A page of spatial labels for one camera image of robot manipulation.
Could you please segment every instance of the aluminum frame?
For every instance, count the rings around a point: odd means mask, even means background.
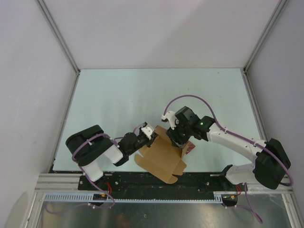
[[[286,212],[292,228],[303,227],[303,217],[299,208],[295,205],[294,194],[282,194],[283,202],[285,204]]]
[[[54,160],[55,160],[55,157],[56,157],[56,154],[57,154],[57,151],[58,151],[58,147],[59,147],[60,140],[61,140],[61,137],[62,137],[62,134],[63,134],[63,130],[64,130],[65,125],[66,125],[67,115],[68,115],[68,112],[70,110],[72,100],[73,100],[73,97],[74,97],[74,94],[75,94],[75,91],[76,91],[76,87],[77,87],[77,83],[78,83],[80,73],[81,73],[81,71],[77,72],[76,77],[75,77],[74,82],[73,82],[73,87],[71,89],[69,100],[68,100],[68,103],[67,103],[67,106],[66,106],[66,109],[65,109],[65,114],[63,116],[63,120],[61,121],[60,130],[59,130],[59,133],[58,133],[58,136],[57,136],[57,139],[56,139],[54,149],[52,151],[52,157],[51,157],[51,160],[50,160],[50,162],[48,164],[48,167],[47,167],[48,172],[51,170],[51,168],[54,164]]]
[[[248,98],[249,98],[249,102],[250,102],[250,105],[251,105],[251,109],[252,109],[254,118],[256,120],[257,130],[259,132],[259,135],[260,135],[261,139],[265,139],[265,140],[268,141],[269,138],[267,136],[267,133],[266,133],[266,130],[265,130],[265,127],[264,127],[265,125],[264,125],[263,120],[262,120],[261,112],[260,112],[260,109],[257,105],[257,100],[256,100],[255,94],[253,92],[252,86],[250,84],[249,78],[248,78],[247,73],[245,72],[245,70],[243,70],[243,69],[240,69],[240,70],[241,70],[241,74],[242,74],[243,81],[244,81],[244,84],[245,84],[245,88],[246,88],[246,91],[247,91],[247,95],[248,95]]]
[[[29,217],[26,220],[23,227],[25,227],[25,228],[36,228],[37,227],[44,197],[45,197],[44,192],[35,192],[34,193],[33,202],[32,202],[33,205],[29,209],[30,210]]]
[[[41,10],[41,13],[43,14],[43,16],[45,17],[50,29],[52,30],[55,38],[58,41],[58,44],[60,45],[60,47],[62,48],[64,54],[66,55],[68,61],[70,62],[72,68],[75,70],[76,73],[78,73],[79,68],[65,42],[65,40],[63,39],[58,26],[56,25],[50,11],[48,10],[48,7],[46,5],[46,3],[44,2],[44,0],[35,0],[35,2],[37,3],[39,9]]]
[[[261,50],[261,48],[263,47],[263,45],[265,44],[269,34],[271,33],[271,31],[273,30],[274,26],[276,25],[277,21],[279,20],[279,18],[281,17],[284,9],[286,8],[287,4],[289,3],[289,0],[280,0],[274,10],[274,12],[272,13],[269,21],[266,24],[266,27],[264,28],[255,48],[253,49],[248,61],[245,64],[245,71],[247,72],[249,70],[249,68],[251,67],[253,61],[256,59],[259,51]]]
[[[82,174],[61,174],[46,173],[41,174],[38,178],[35,192],[71,192],[71,193],[100,193],[99,191],[83,191],[78,190],[79,178]],[[282,182],[286,183],[289,179],[283,178]],[[293,194],[292,187],[279,186],[276,190],[271,190],[259,183],[248,183],[248,194]],[[234,194],[235,191],[215,191],[216,194]]]

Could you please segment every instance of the red wire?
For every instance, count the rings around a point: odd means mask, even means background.
[[[106,184],[107,184],[107,186],[108,186],[108,191],[110,190],[109,194],[111,194],[111,193],[112,193],[112,188],[111,188],[111,185],[110,185],[110,183],[109,183],[109,182],[106,182]]]
[[[241,190],[241,188],[238,186],[238,185],[236,185],[236,187],[237,187],[237,192],[238,192],[238,196],[242,193],[242,190]]]

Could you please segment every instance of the flattened cardboard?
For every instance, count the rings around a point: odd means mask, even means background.
[[[188,143],[183,148],[173,147],[166,129],[157,126],[155,132],[158,134],[151,147],[142,147],[135,155],[135,162],[152,175],[156,176],[167,184],[173,184],[177,177],[181,176],[187,165],[182,161],[186,154]]]

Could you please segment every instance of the floor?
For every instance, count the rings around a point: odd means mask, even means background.
[[[72,162],[66,139],[98,124],[111,137],[123,136],[142,122],[161,125],[161,115],[173,98],[193,94],[206,99],[219,121],[229,129],[259,138],[240,69],[108,69],[82,70],[57,151],[54,171],[79,171]],[[183,106],[199,117],[211,116],[195,98],[175,101],[169,110]],[[245,157],[210,142],[191,138],[196,145],[184,157],[186,172],[222,171],[227,165],[249,163]],[[134,162],[134,155],[116,167],[104,156],[97,160],[104,171],[145,171]]]

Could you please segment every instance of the black mounting plate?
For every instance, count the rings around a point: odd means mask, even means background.
[[[219,172],[186,172],[178,176],[174,184],[166,184],[148,172],[104,172],[103,182],[95,182],[101,189],[107,190],[105,182],[112,187],[115,199],[129,200],[212,200],[214,191],[236,191],[222,187],[223,178]],[[79,180],[78,190],[96,190],[85,176]]]

